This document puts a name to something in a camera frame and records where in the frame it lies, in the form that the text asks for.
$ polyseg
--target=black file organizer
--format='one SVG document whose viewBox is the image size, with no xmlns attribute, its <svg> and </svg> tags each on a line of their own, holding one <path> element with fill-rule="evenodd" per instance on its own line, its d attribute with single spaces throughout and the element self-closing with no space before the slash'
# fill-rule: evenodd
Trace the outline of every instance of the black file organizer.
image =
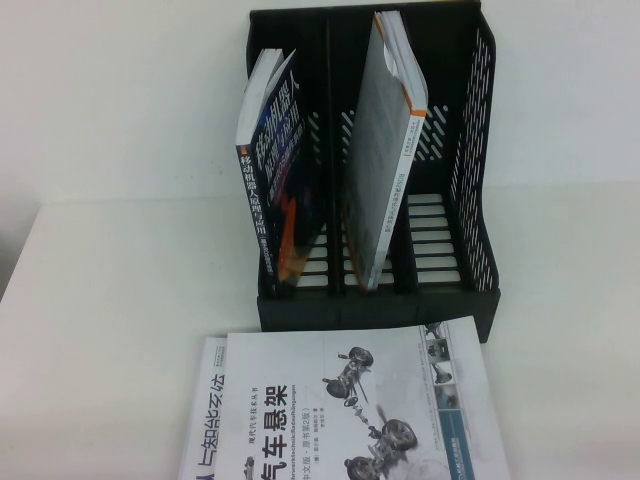
<svg viewBox="0 0 640 480">
<path fill-rule="evenodd" d="M 425 75 L 429 114 L 391 242 L 387 273 L 393 282 L 363 295 L 345 283 L 349 258 L 339 192 L 373 13 L 393 9 L 403 15 Z M 253 11 L 249 72 L 263 48 L 282 48 L 285 55 L 298 50 L 316 153 L 327 167 L 328 218 L 326 286 L 299 287 L 290 298 L 273 298 L 260 262 L 262 329 L 388 328 L 473 315 L 486 342 L 500 290 L 482 216 L 495 41 L 480 2 Z M 416 199 L 426 207 L 418 213 L 426 216 L 410 218 Z M 416 227 L 429 219 L 436 226 Z M 422 237 L 427 240 L 416 240 Z"/>
</svg>

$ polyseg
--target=stacked books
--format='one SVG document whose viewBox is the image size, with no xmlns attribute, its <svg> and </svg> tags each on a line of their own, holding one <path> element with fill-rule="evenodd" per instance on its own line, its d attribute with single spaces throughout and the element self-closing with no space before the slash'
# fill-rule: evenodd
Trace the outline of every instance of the stacked books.
<svg viewBox="0 0 640 480">
<path fill-rule="evenodd" d="M 326 175 L 309 150 L 296 52 L 263 50 L 247 86 L 236 148 L 273 295 L 296 285 L 325 223 Z M 358 283 L 375 290 L 427 113 L 427 85 L 400 13 L 376 13 L 342 191 Z"/>
<path fill-rule="evenodd" d="M 509 477 L 473 318 L 207 339 L 180 479 Z"/>
</svg>

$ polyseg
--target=white wall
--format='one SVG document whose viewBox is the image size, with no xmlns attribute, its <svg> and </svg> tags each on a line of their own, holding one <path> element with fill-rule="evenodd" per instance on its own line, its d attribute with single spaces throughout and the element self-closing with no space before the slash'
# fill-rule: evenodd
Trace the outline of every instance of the white wall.
<svg viewBox="0 0 640 480">
<path fill-rule="evenodd" d="M 40 204 L 241 193 L 248 11 L 336 2 L 370 3 L 2 0 L 0 292 Z M 484 11 L 498 44 L 486 181 L 640 179 L 640 2 Z"/>
</svg>

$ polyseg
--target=white table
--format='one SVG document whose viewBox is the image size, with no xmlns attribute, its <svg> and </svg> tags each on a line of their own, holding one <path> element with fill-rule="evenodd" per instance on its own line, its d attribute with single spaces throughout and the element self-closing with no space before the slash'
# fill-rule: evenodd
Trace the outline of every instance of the white table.
<svg viewBox="0 0 640 480">
<path fill-rule="evenodd" d="M 484 198 L 512 477 L 637 480 L 640 186 Z M 202 339 L 259 329 L 257 254 L 243 198 L 43 208 L 0 304 L 0 479 L 175 479 Z"/>
</svg>

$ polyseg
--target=blue cover stripe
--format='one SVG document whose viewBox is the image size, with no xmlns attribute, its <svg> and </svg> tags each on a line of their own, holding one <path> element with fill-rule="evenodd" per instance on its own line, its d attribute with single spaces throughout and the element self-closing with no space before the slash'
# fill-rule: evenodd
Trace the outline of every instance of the blue cover stripe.
<svg viewBox="0 0 640 480">
<path fill-rule="evenodd" d="M 471 455 L 460 410 L 440 411 L 449 471 L 452 480 L 474 480 Z"/>
</svg>

